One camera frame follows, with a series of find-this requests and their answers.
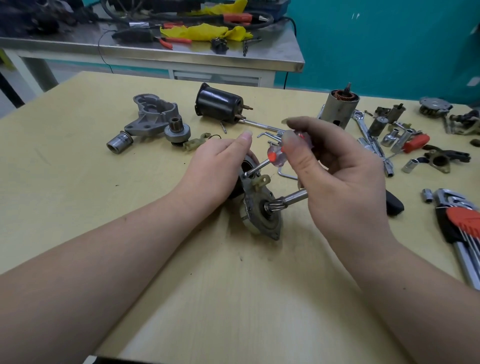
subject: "teal wall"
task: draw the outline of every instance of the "teal wall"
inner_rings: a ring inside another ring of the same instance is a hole
[[[331,90],[352,82],[362,95],[450,102],[480,100],[477,0],[292,0],[305,59],[287,87]],[[276,84],[283,86],[285,73]]]

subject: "black cylindrical motor housing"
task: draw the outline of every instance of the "black cylindrical motor housing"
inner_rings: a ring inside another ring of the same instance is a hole
[[[214,119],[236,124],[243,111],[243,99],[230,92],[218,90],[203,83],[195,100],[197,115],[209,116]]]

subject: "yellow rag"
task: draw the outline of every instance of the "yellow rag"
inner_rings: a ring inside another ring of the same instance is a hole
[[[189,12],[188,15],[221,15],[221,14],[240,14],[247,6],[247,0],[236,0],[233,4],[218,4],[211,8],[203,8]]]
[[[232,30],[228,30],[226,26],[214,26],[210,24],[200,24],[195,26],[184,25],[175,26],[171,29],[163,29],[162,34],[170,38],[184,38],[191,40],[206,40],[210,41],[215,38],[225,38],[241,42],[245,39],[252,39],[253,35],[245,30],[243,26],[236,26]]]

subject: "white mark on wall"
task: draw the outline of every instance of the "white mark on wall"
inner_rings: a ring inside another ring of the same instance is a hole
[[[480,83],[480,77],[472,77],[472,79],[467,83],[467,86],[469,87],[475,87]]]

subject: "wooden table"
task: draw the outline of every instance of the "wooden table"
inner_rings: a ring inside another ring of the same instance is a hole
[[[132,97],[153,93],[177,102],[192,136],[224,137],[218,123],[195,115],[200,83],[81,73],[1,120],[0,273],[37,254],[166,194],[184,173],[191,153],[165,138],[136,140],[121,155],[105,143],[134,120]],[[245,115],[281,127],[287,116],[317,115],[326,94],[221,85],[254,107]],[[362,97],[360,110],[400,100]],[[436,226],[422,188],[449,188],[480,204],[479,150],[471,136],[446,135],[439,120],[418,113],[417,101],[401,101],[401,120],[432,137],[432,144],[470,152],[442,174],[427,165],[411,174],[400,168],[412,156],[393,159],[387,188],[405,204],[390,219],[395,236],[448,274],[463,279]],[[455,105],[454,114],[469,111]],[[245,125],[227,125],[236,137]],[[254,135],[262,132],[251,128]],[[354,121],[347,130],[360,132]],[[254,138],[262,159],[267,143]],[[275,196],[296,190],[276,174]],[[410,359],[364,300],[353,279],[315,228],[306,201],[282,212],[280,242],[252,236],[227,203],[192,234],[135,306],[112,330],[97,354],[139,361],[183,363],[408,363]]]

